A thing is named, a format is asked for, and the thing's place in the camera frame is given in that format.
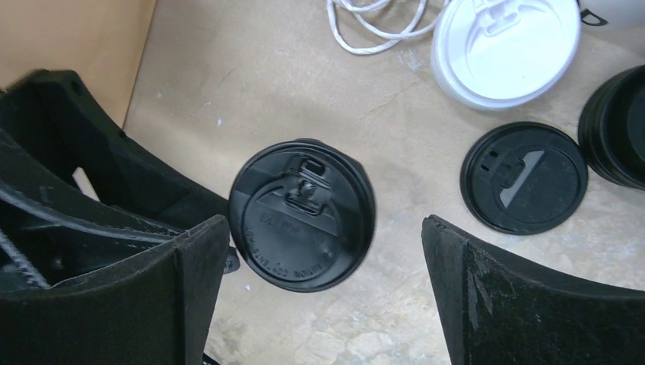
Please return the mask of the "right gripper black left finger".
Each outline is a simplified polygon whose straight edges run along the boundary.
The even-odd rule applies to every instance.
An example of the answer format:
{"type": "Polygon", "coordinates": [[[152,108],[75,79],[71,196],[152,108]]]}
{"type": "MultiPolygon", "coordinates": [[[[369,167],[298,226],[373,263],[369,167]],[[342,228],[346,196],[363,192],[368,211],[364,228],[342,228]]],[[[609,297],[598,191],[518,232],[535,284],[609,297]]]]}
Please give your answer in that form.
{"type": "Polygon", "coordinates": [[[1,296],[3,364],[199,364],[229,246],[212,217],[65,280],[1,296]]]}

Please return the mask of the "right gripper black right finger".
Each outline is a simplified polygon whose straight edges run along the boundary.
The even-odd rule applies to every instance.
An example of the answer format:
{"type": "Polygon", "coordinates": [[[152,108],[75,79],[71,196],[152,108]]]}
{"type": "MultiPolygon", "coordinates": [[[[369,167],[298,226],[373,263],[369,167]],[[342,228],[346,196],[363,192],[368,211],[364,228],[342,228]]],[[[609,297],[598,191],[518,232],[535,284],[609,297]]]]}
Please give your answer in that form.
{"type": "Polygon", "coordinates": [[[644,294],[578,278],[436,215],[422,246],[454,364],[642,364],[644,294]]]}

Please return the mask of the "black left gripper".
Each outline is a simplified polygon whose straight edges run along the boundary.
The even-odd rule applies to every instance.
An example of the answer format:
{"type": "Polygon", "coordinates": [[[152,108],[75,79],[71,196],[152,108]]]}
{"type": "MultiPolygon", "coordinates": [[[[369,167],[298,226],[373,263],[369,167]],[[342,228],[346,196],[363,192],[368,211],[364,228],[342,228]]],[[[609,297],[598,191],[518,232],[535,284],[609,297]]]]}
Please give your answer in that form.
{"type": "Polygon", "coordinates": [[[36,70],[12,84],[1,130],[4,293],[53,288],[165,243],[181,234],[174,227],[227,215],[226,198],[132,140],[75,71],[36,70]],[[78,188],[79,167],[101,202],[78,188]]]}

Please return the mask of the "brown kraft paper bag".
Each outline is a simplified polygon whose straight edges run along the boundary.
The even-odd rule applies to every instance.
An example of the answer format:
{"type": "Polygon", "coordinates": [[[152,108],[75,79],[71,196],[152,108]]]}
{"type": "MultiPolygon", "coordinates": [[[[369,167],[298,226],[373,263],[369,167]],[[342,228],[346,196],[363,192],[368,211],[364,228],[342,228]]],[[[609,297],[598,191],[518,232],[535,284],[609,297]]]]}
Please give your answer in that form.
{"type": "Polygon", "coordinates": [[[76,71],[119,126],[125,123],[154,1],[3,1],[1,85],[38,68],[76,71]]]}

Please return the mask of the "single black cup lid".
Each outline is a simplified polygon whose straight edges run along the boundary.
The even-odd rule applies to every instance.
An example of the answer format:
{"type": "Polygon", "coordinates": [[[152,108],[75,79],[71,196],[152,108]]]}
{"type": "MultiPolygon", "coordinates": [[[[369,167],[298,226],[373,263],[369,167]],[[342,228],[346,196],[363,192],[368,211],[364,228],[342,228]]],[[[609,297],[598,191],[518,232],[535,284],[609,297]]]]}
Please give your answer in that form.
{"type": "Polygon", "coordinates": [[[377,225],[364,166],[311,138],[253,155],[228,201],[230,232],[244,262],[270,284],[299,293],[349,278],[366,258],[377,225]]]}

